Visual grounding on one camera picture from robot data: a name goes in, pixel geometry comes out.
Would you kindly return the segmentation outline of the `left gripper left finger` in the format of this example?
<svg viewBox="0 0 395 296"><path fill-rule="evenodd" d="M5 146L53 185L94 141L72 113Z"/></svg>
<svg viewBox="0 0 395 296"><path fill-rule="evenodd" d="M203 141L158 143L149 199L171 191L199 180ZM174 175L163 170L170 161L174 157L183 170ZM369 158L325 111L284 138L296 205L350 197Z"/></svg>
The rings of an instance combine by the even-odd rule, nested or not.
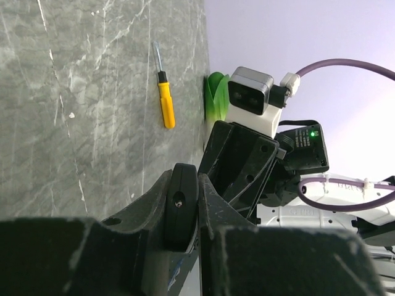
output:
<svg viewBox="0 0 395 296"><path fill-rule="evenodd" d="M171 171L104 221L1 221L2 295L166 295L165 193Z"/></svg>

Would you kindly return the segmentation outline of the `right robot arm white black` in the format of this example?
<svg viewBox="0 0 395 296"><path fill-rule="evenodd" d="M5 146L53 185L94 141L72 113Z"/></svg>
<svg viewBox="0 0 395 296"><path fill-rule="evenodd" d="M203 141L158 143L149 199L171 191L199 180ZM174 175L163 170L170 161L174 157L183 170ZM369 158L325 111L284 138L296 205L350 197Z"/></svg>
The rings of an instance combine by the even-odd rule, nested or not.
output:
<svg viewBox="0 0 395 296"><path fill-rule="evenodd" d="M321 126L294 121L291 127L269 138L217 121L199 172L256 225L344 228L394 252L394 178L373 182L331 174Z"/></svg>

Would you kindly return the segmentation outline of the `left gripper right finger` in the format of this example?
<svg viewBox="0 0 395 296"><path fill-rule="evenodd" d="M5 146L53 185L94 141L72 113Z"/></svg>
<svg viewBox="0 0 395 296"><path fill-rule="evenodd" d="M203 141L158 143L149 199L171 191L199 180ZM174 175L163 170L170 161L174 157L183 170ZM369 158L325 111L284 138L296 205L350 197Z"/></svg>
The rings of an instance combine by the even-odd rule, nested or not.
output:
<svg viewBox="0 0 395 296"><path fill-rule="evenodd" d="M259 227L199 176L202 295L384 295L362 240L345 229Z"/></svg>

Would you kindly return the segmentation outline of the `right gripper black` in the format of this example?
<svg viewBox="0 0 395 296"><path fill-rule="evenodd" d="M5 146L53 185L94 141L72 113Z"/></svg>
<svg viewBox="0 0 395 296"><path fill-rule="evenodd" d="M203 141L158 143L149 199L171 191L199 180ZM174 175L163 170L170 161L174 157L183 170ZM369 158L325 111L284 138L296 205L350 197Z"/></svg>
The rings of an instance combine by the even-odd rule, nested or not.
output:
<svg viewBox="0 0 395 296"><path fill-rule="evenodd" d="M198 173L207 175L217 194L241 216L255 219L279 149L270 137L236 123L216 121Z"/></svg>

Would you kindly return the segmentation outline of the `yellow handled screwdriver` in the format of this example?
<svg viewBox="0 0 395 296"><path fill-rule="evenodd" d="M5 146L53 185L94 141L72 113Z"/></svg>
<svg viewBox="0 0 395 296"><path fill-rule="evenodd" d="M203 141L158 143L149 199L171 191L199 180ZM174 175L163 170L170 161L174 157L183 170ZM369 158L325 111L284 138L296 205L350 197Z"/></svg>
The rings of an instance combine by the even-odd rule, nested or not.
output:
<svg viewBox="0 0 395 296"><path fill-rule="evenodd" d="M162 59L160 56L159 43L154 41L152 45L156 53L157 65L159 68L159 71L157 72L157 77L158 77L157 85L158 85L159 96L160 96L160 107L162 111L162 118L164 122L164 127L170 130L175 127L175 123L176 123L175 113L173 109L173 100L170 91L170 83L167 79L166 71L164 71L163 69Z"/></svg>

